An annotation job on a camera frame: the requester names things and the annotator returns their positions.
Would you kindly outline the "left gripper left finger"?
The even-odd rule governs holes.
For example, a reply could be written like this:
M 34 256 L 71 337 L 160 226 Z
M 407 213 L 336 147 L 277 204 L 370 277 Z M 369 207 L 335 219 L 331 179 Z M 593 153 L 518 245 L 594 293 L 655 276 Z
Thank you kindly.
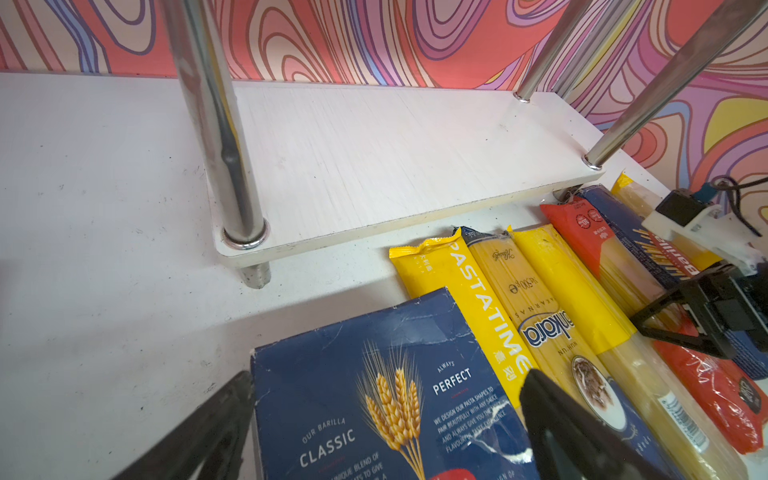
M 118 479 L 236 479 L 254 410 L 251 375 L 234 375 Z

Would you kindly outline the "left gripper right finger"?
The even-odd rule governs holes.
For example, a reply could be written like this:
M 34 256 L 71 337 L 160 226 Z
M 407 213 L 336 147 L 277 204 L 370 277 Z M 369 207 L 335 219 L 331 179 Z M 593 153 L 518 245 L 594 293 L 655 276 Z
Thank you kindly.
M 577 404 L 543 372 L 531 370 L 520 403 L 542 479 L 668 479 Z

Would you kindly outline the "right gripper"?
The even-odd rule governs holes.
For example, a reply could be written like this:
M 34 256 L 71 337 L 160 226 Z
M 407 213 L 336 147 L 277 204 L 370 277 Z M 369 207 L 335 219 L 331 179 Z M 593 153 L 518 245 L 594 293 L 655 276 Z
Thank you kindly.
M 731 336 L 743 333 L 762 353 L 767 352 L 767 265 L 745 276 L 733 265 L 705 270 L 630 316 L 645 337 L 721 359 L 733 359 Z M 694 327 L 692 336 L 654 327 Z

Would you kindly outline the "blue Barilla spaghetti box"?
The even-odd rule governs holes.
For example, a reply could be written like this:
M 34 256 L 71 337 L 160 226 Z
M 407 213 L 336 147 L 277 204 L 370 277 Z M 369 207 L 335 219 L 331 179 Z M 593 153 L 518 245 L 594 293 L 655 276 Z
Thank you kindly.
M 700 273 L 700 269 L 678 247 L 649 232 L 643 218 L 612 195 L 604 186 L 584 187 L 580 197 L 589 201 L 614 230 L 618 239 L 665 290 Z M 767 355 L 760 352 L 746 333 L 726 331 L 734 347 L 733 361 L 753 380 L 767 378 Z

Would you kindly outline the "yellow narrow spaghetti bag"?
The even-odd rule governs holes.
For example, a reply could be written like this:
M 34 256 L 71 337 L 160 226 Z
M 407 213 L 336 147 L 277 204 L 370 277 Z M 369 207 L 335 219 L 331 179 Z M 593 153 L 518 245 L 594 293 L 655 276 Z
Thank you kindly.
M 662 201 L 662 197 L 640 185 L 625 173 L 621 173 L 611 188 L 611 193 L 628 205 L 642 218 L 650 215 Z M 699 270 L 704 270 L 722 260 L 715 253 L 704 249 L 685 237 L 675 235 L 672 244 Z

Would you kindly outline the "blue Barilla pasta box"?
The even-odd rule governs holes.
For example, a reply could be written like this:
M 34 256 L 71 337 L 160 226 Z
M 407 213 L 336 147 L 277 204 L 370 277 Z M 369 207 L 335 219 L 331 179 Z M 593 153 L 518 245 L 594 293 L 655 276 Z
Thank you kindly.
M 447 289 L 255 349 L 262 479 L 534 479 L 527 432 Z

